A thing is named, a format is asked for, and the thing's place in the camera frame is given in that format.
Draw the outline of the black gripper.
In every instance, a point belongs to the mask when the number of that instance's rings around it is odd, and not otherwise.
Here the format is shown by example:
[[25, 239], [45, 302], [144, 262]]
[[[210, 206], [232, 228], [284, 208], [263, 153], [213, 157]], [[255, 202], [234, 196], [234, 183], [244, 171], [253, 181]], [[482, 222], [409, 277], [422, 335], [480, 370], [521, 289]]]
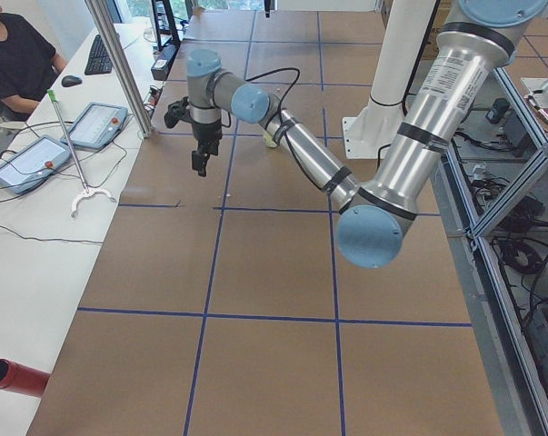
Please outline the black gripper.
[[210, 155], [219, 154], [219, 143], [223, 138], [222, 122], [217, 120], [210, 124], [193, 121], [192, 130], [197, 141], [197, 150], [191, 152], [192, 168], [201, 177], [206, 177], [206, 167]]

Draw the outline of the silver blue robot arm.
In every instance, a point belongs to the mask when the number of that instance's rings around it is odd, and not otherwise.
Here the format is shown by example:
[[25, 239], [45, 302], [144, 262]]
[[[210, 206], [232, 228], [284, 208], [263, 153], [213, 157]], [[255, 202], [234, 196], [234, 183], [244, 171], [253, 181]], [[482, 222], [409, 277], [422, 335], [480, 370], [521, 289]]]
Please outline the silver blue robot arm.
[[[443, 10], [434, 36], [437, 56], [408, 104], [433, 20]], [[224, 69], [217, 52], [194, 49], [186, 58], [184, 99], [184, 119], [197, 141], [192, 166], [205, 175], [222, 138], [223, 114], [260, 126], [337, 206], [342, 256], [364, 268], [383, 267], [400, 252], [418, 214], [418, 195], [485, 79], [514, 59], [526, 28], [543, 14], [548, 1], [452, 1], [446, 7], [438, 1], [393, 2], [368, 104], [343, 129], [348, 156], [380, 159], [367, 182], [323, 146], [281, 97]]]

